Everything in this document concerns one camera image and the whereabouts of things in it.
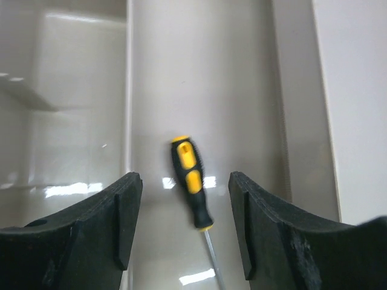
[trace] screwdriver shaft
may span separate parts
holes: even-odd
[[[212,266],[215,270],[215,275],[216,275],[216,278],[217,278],[218,283],[219,283],[219,288],[220,288],[220,290],[225,290],[226,287],[224,286],[223,277],[222,277],[222,274],[220,273],[220,270],[219,270],[218,261],[216,260],[215,252],[213,250],[210,234],[207,230],[204,231],[203,233],[204,233],[204,237],[206,237],[208,250],[210,251],[210,255],[211,255]]]

